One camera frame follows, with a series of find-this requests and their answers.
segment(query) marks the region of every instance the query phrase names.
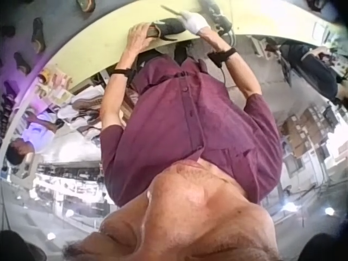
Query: wrist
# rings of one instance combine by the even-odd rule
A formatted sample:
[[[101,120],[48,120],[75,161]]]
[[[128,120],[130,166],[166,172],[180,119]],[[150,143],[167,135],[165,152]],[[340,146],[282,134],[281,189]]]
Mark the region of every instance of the wrist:
[[[217,32],[211,30],[209,27],[203,28],[199,36],[209,43],[217,52],[226,52],[231,49],[231,46],[221,38]]]
[[[116,69],[131,68],[137,56],[137,52],[126,49],[123,52],[120,61],[117,63]]]

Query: window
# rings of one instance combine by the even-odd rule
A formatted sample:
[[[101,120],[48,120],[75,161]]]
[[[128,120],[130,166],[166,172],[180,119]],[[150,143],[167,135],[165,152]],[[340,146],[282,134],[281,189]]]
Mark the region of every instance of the window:
[[[305,167],[301,158],[295,158],[294,155],[290,154],[284,159],[284,163],[287,167],[289,178],[292,178],[295,173],[303,170]]]

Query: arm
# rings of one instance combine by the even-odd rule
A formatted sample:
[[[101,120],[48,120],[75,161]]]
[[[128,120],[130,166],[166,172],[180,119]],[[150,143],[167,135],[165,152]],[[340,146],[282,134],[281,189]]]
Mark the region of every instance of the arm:
[[[49,131],[53,133],[57,132],[57,126],[54,123],[39,119],[38,117],[36,117],[34,113],[27,113],[27,114],[28,114],[28,117],[27,117],[28,122],[37,123],[41,126],[44,126],[46,129],[48,129]]]
[[[51,123],[50,121],[45,121],[45,120],[41,120],[41,119],[36,119],[35,121],[32,121],[34,123],[37,123],[41,126],[44,126],[46,129],[48,129],[49,131],[56,133],[57,132],[57,127],[54,123]]]
[[[325,47],[325,46],[320,46],[316,49],[310,50],[309,52],[307,52],[304,56],[302,56],[301,61],[304,60],[304,58],[310,54],[314,55],[315,57],[318,57],[320,53],[326,54],[326,55],[330,55],[330,50]]]
[[[131,68],[138,54],[150,44],[153,38],[146,38],[149,26],[149,23],[141,23],[130,29],[126,49],[116,69]],[[126,84],[127,78],[122,74],[114,74],[110,77],[100,110],[103,130],[111,125],[121,126],[120,110],[125,96]]]
[[[116,69],[131,68],[137,54],[129,50],[125,50]],[[113,74],[105,89],[100,117],[102,121],[102,129],[106,129],[111,125],[121,126],[120,110],[126,91],[127,78],[122,74]]]
[[[199,36],[218,52],[225,52],[231,49],[224,39],[208,27],[203,28],[199,32]],[[262,94],[261,86],[255,74],[238,53],[234,53],[228,58],[226,66],[235,84],[246,99],[253,94]]]

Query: neck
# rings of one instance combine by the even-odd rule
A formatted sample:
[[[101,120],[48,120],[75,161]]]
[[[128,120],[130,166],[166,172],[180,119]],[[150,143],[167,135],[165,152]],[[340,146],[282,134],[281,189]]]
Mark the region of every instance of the neck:
[[[28,147],[28,153],[35,152],[34,146],[33,146],[33,144],[30,141],[27,141],[26,144],[27,144],[27,147]]]

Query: black shoe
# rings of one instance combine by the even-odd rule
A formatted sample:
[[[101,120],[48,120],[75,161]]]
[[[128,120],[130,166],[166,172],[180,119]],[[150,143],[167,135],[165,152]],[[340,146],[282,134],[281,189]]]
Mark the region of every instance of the black shoe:
[[[41,18],[37,17],[34,19],[32,43],[36,53],[42,53],[46,49],[43,26]]]
[[[0,32],[2,37],[12,38],[16,34],[16,28],[14,26],[1,26]]]
[[[169,39],[166,36],[180,34],[184,31],[186,29],[179,19],[167,18],[153,22],[147,32],[147,37],[160,38],[164,41],[176,41],[176,39]]]
[[[17,70],[23,72],[25,75],[28,75],[32,71],[32,68],[23,59],[23,56],[19,52],[14,53],[13,56],[14,56],[14,58],[16,60]]]
[[[91,13],[96,8],[95,0],[76,0],[76,2],[84,13]]]

